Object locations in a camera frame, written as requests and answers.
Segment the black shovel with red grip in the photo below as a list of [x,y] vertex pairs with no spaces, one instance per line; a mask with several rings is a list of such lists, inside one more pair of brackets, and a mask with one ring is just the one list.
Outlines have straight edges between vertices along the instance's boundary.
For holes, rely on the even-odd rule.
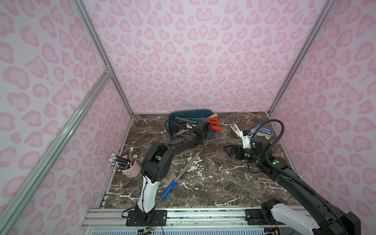
[[[188,122],[186,123],[186,125],[190,125],[190,126],[196,126],[198,124],[197,121],[193,121],[193,122]],[[213,130],[213,131],[218,131],[220,132],[222,129],[221,127],[218,127],[218,125],[220,125],[221,122],[220,121],[212,121],[211,122],[211,127],[210,129]]]

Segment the green hoe with red grip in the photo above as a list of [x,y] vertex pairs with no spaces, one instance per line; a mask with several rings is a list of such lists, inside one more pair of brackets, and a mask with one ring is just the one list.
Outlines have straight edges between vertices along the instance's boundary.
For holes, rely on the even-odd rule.
[[210,120],[210,121],[218,121],[218,118],[216,118],[216,117],[184,117],[185,119],[188,119],[188,120],[192,120],[192,121],[199,121],[199,120],[201,120],[202,118],[206,118],[206,119],[208,119],[208,120]]

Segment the wooden handled small hoe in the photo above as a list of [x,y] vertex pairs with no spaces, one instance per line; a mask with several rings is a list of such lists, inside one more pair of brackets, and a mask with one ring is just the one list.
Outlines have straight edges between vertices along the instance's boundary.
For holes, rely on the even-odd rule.
[[[217,118],[218,114],[213,114],[211,116],[209,116],[209,118]],[[182,123],[188,123],[188,122],[193,122],[192,120],[188,120],[188,119],[185,119],[185,118],[182,118],[182,117],[175,117],[175,121],[179,121],[179,122],[182,122]]]

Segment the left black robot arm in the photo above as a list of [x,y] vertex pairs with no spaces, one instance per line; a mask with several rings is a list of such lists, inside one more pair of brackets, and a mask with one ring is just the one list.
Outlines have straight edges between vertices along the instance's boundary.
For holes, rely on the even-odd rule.
[[135,205],[135,211],[140,217],[150,216],[155,209],[159,184],[168,174],[173,157],[202,144],[211,127],[211,121],[202,117],[198,124],[176,139],[168,143],[156,141],[152,144],[141,165],[143,186]]

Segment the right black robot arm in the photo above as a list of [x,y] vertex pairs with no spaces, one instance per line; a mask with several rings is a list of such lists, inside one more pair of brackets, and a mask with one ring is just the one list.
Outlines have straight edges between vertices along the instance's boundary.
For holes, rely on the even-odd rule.
[[281,203],[271,205],[269,214],[302,235],[360,235],[361,222],[353,213],[345,213],[313,188],[308,186],[279,157],[271,151],[273,143],[263,136],[255,136],[249,148],[240,145],[228,145],[224,150],[229,157],[256,163],[260,172],[287,190],[310,214],[311,217],[299,215]]

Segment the teal plastic storage box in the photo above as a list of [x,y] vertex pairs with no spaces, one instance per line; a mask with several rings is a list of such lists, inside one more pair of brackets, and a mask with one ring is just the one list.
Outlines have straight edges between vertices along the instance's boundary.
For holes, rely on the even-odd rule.
[[[184,110],[184,111],[176,111],[168,116],[168,120],[175,121],[175,117],[181,117],[181,118],[207,118],[209,116],[213,115],[213,111],[209,109],[196,109],[196,110]],[[175,121],[180,126],[184,126],[182,122]],[[182,128],[173,125],[171,123],[165,124],[165,129],[167,133],[172,137],[174,140],[177,138],[177,136],[173,136],[174,133],[177,133],[178,131],[183,130]]]

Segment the white stapler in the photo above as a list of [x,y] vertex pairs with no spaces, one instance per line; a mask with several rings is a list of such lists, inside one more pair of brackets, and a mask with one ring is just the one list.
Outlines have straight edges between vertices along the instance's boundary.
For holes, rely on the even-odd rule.
[[231,128],[231,130],[232,130],[232,132],[234,133],[235,136],[240,137],[241,130],[239,129],[239,127],[236,124],[230,125],[230,128]]

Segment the blue treehouse paperback book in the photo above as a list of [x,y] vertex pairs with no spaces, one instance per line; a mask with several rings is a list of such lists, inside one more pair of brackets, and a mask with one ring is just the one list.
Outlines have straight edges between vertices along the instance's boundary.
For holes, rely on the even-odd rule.
[[[260,124],[257,124],[250,132],[249,132],[249,135],[252,136],[256,131],[257,129],[260,127]],[[273,136],[273,134],[275,133],[275,131],[273,129],[269,129],[265,126],[261,127],[258,132],[256,133],[256,136],[264,136],[266,137],[268,140]]]

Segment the chrome tool with blue grip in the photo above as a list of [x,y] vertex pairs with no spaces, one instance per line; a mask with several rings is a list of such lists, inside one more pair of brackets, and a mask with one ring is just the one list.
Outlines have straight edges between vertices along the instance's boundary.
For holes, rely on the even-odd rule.
[[175,178],[174,181],[170,183],[170,185],[167,187],[167,189],[163,192],[161,195],[161,198],[164,200],[168,197],[168,195],[172,192],[172,190],[175,188],[177,185],[177,182],[181,179],[181,177],[185,174],[185,172],[188,171],[188,169],[191,167],[191,165],[194,163],[196,158],[199,156],[199,152],[197,152],[192,159],[188,162],[188,164],[182,169],[182,171],[178,174],[178,176]]

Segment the pink pen holder cup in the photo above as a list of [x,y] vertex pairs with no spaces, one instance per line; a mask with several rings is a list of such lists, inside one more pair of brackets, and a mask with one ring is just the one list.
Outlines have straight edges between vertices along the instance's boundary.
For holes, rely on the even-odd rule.
[[141,172],[141,166],[138,164],[137,160],[132,161],[131,167],[126,170],[121,170],[122,174],[128,178],[134,178]]

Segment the bundle of pens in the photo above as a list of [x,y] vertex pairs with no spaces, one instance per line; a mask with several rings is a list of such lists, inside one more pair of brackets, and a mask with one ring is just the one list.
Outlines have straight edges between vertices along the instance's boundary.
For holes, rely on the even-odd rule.
[[134,148],[130,147],[126,150],[124,156],[119,156],[113,153],[109,159],[110,166],[115,166],[118,171],[129,170],[136,165],[136,158],[137,155],[134,153]]

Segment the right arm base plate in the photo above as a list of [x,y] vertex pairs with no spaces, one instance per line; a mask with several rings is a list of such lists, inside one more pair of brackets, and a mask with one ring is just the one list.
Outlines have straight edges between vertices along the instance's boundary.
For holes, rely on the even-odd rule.
[[280,203],[277,199],[270,199],[262,203],[260,209],[246,209],[245,221],[248,225],[275,225],[278,222],[273,218],[271,209]]

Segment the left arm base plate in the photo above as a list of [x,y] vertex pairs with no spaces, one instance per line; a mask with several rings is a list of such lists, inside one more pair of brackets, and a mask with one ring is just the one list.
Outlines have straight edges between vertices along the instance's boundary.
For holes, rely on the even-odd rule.
[[165,226],[167,220],[167,210],[152,210],[149,213],[143,213],[140,210],[123,211],[121,217],[126,219],[127,227],[149,227],[154,224]]

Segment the aluminium front rail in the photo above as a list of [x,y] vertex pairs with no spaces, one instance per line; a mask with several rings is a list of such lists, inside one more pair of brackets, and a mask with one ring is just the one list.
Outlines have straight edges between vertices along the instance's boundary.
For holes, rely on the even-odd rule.
[[[294,222],[266,222],[259,206],[166,208],[162,222],[149,225],[153,235],[298,235]],[[145,235],[131,226],[124,209],[90,209],[81,235]]]

